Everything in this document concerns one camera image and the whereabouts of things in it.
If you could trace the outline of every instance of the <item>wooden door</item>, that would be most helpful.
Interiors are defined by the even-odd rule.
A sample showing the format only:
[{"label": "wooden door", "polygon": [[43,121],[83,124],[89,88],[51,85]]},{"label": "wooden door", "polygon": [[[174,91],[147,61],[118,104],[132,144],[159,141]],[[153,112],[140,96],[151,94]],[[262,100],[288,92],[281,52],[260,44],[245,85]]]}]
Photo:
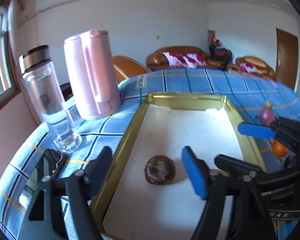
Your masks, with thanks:
[{"label": "wooden door", "polygon": [[277,28],[275,80],[294,90],[298,72],[298,37]]}]

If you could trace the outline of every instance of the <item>blue gripper pad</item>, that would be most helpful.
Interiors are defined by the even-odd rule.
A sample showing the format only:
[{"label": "blue gripper pad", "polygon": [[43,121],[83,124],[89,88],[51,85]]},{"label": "blue gripper pad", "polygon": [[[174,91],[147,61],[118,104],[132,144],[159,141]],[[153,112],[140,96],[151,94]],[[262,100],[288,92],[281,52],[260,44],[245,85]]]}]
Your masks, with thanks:
[{"label": "blue gripper pad", "polygon": [[238,125],[238,132],[242,135],[265,140],[275,137],[275,132],[273,132],[270,127],[259,124],[241,123]]},{"label": "blue gripper pad", "polygon": [[203,200],[208,198],[209,168],[199,160],[192,149],[186,146],[182,149],[182,162],[191,181],[194,192]]}]

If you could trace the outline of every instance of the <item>brown leather sofa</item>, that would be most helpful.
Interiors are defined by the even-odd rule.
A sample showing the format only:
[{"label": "brown leather sofa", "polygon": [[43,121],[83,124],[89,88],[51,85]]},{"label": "brown leather sofa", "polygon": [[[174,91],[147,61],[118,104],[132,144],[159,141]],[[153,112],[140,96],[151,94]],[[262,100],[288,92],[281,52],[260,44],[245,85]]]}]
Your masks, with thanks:
[{"label": "brown leather sofa", "polygon": [[241,74],[247,74],[247,72],[242,71],[240,68],[241,63],[251,63],[256,66],[259,73],[250,73],[252,76],[261,77],[267,80],[275,81],[275,73],[272,67],[270,67],[266,62],[260,58],[253,56],[239,57],[235,60],[236,64],[228,64],[227,70],[235,70]]},{"label": "brown leather sofa", "polygon": [[141,65],[139,62],[126,56],[112,57],[115,79],[118,83],[130,77],[150,73],[151,70]]},{"label": "brown leather sofa", "polygon": [[152,70],[161,70],[161,69],[178,69],[184,68],[182,66],[169,66],[168,59],[162,54],[163,52],[171,52],[176,54],[188,54],[188,53],[196,53],[201,55],[208,65],[199,67],[199,68],[209,68],[209,69],[226,69],[226,65],[219,60],[213,60],[208,58],[207,53],[205,53],[202,49],[193,46],[172,46],[158,49],[153,54],[147,57],[147,67]]}]

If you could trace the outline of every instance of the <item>pink thermos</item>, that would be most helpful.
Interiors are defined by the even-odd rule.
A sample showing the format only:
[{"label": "pink thermos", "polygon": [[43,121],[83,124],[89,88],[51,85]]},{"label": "pink thermos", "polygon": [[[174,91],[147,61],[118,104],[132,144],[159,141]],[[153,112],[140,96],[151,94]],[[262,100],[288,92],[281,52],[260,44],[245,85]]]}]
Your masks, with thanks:
[{"label": "pink thermos", "polygon": [[82,118],[101,119],[121,105],[107,31],[89,30],[65,40],[66,64]]}]

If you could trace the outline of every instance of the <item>tablecloth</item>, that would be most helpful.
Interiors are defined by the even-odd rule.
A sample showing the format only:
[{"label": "tablecloth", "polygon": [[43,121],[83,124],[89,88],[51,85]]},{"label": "tablecloth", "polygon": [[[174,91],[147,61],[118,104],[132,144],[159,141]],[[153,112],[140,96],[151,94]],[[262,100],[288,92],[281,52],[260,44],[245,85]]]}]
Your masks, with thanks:
[{"label": "tablecloth", "polygon": [[[82,144],[63,166],[60,177],[67,177],[77,169],[84,169],[95,159],[104,146],[114,152],[135,112],[149,92],[196,92],[226,95],[247,122],[258,123],[255,116],[267,100],[274,105],[275,115],[300,121],[300,97],[290,88],[278,82],[271,82],[236,72],[223,72],[208,69],[160,70],[133,77],[118,86],[122,106],[110,117],[87,121],[80,117],[74,98],[66,102],[68,109],[82,136]],[[256,139],[269,172],[283,169],[283,159],[275,157],[269,143]],[[35,164],[47,148],[57,149],[52,138],[41,124],[16,152],[0,179],[0,228],[9,239],[16,239],[25,213],[19,203],[19,196]],[[63,216],[70,239],[76,239],[71,211],[67,197],[62,197]],[[275,223],[281,226],[278,239],[285,239],[295,226]]]}]

